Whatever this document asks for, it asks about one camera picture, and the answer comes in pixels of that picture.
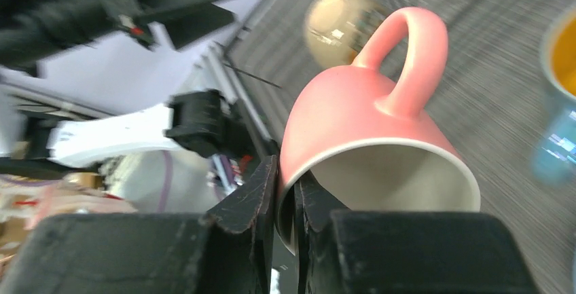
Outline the blue beige mug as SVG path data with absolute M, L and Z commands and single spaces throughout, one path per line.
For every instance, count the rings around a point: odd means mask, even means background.
M 546 30 L 539 58 L 549 121 L 535 146 L 533 173 L 547 185 L 575 179 L 575 5 Z

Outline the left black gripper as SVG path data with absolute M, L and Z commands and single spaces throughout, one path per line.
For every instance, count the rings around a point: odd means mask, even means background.
M 114 31 L 149 49 L 152 22 L 162 24 L 180 50 L 234 21 L 217 1 L 1 0 L 1 65 L 38 76 L 40 60 Z

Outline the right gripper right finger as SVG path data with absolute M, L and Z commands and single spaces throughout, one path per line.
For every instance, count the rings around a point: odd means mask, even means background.
M 537 293 L 511 232 L 484 213 L 348 209 L 306 173 L 294 186 L 299 293 Z

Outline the beige cup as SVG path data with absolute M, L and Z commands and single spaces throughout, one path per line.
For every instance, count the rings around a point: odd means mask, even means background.
M 304 38 L 322 69 L 349 65 L 391 10 L 375 0 L 314 0 Z

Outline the plain pink cup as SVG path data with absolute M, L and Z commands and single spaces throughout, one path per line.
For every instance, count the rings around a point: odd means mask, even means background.
M 351 209 L 480 210 L 476 178 L 425 111 L 447 57 L 444 21 L 404 7 L 351 64 L 305 86 L 279 158 L 276 228 L 291 252 L 297 248 L 291 199 L 307 172 Z

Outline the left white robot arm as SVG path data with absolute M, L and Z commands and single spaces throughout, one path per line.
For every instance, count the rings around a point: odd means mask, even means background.
M 175 49 L 233 22 L 219 0 L 1 0 L 1 65 L 39 75 L 39 60 L 121 31 L 144 48 L 163 24 Z M 173 110 L 158 104 L 128 115 L 75 122 L 30 115 L 1 118 L 1 172 L 44 184 L 125 153 L 174 150 Z

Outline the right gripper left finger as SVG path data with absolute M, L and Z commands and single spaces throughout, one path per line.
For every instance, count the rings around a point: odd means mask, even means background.
M 41 221 L 2 293 L 267 293 L 276 156 L 204 214 L 68 214 Z

